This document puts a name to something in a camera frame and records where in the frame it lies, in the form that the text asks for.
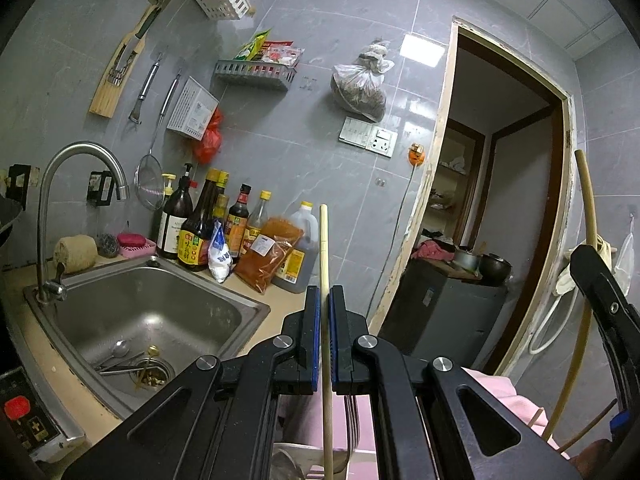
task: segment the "stainless steel sink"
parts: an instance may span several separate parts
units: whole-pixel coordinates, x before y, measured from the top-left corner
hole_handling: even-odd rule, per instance
[[[235,357],[270,309],[155,256],[127,260],[63,279],[65,301],[41,307],[37,288],[24,295],[53,346],[80,380],[120,418],[161,386],[136,389],[136,374],[94,371],[119,339],[126,357],[154,345],[154,374],[169,381],[203,354]],[[145,363],[145,356],[132,364]]]

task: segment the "pot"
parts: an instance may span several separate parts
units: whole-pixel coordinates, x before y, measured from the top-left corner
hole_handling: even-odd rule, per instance
[[[480,263],[480,256],[477,254],[473,254],[470,251],[465,251],[464,249],[456,250],[456,253],[453,255],[453,260],[451,263],[459,267],[460,269],[464,269],[467,272],[471,272],[472,274],[478,270],[478,264]]]
[[[511,264],[497,254],[483,254],[478,270],[482,274],[481,285],[500,286],[509,277]]]

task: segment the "red plastic bag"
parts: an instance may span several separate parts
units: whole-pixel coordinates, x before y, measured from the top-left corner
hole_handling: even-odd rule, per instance
[[[220,123],[222,122],[223,115],[220,108],[216,108],[213,112],[211,120],[207,125],[207,129],[204,131],[202,140],[193,141],[193,155],[200,164],[209,164],[213,156],[220,149],[222,144],[222,135],[218,130]]]

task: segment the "red button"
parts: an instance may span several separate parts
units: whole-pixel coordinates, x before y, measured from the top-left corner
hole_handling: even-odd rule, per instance
[[[27,397],[19,395],[4,403],[4,412],[9,420],[18,420],[31,411]]]

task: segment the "gray tiled wall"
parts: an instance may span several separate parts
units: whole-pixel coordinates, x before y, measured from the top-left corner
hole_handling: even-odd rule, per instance
[[[629,232],[630,214],[640,208],[640,49],[628,32],[620,34],[576,62],[586,114],[588,161],[596,197],[599,234],[620,248]],[[582,224],[581,239],[584,237]],[[636,240],[635,250],[640,250]],[[632,280],[628,300],[640,304],[640,279]],[[579,309],[567,329],[539,357],[518,382],[520,393],[535,402],[553,406],[574,348]],[[569,439],[616,396],[609,364],[596,327],[591,327],[587,353],[578,383],[561,420],[556,437]],[[598,438],[609,436],[610,416],[596,426],[570,452],[578,453]]]
[[[270,189],[272,214],[290,214],[300,200],[314,202],[317,213],[326,202],[329,250],[338,266],[332,272],[346,288],[348,307],[363,314],[372,314],[371,298],[375,293],[377,304],[398,254],[422,176],[418,170],[412,177],[407,148],[412,142],[431,145],[444,81],[444,58],[435,68],[403,59],[402,39],[413,32],[446,45],[454,16],[511,45],[574,94],[577,140],[584,142],[574,63],[539,30],[491,0],[276,0],[260,28],[306,48],[292,88],[275,94],[229,85],[221,101],[224,141],[212,165],[231,172],[229,193],[243,182],[254,186],[251,206],[260,189]],[[329,88],[332,67],[353,62],[376,37],[391,41],[388,58],[396,62],[385,79],[383,126],[398,132],[391,160],[338,142],[346,113]],[[572,224],[572,244],[577,229]]]
[[[183,82],[191,75],[209,86],[215,62],[235,53],[273,1],[251,0],[257,8],[254,18],[212,22],[194,0],[172,0],[147,33],[142,57],[108,120],[89,114],[89,104],[113,51],[136,25],[147,0],[37,0],[0,56],[0,168],[21,163],[44,170],[66,144],[94,140],[113,150],[131,183],[178,66],[184,66]],[[143,105],[142,124],[136,126],[127,117],[159,50],[164,59]],[[154,154],[171,173],[191,160],[189,143],[169,131],[159,134]],[[127,221],[134,231],[148,231],[151,213],[135,198],[99,210],[86,204],[89,172],[103,168],[98,160],[76,156],[58,170],[50,197],[49,251],[61,236],[117,233]],[[30,190],[4,264],[20,266],[35,259],[38,191]]]

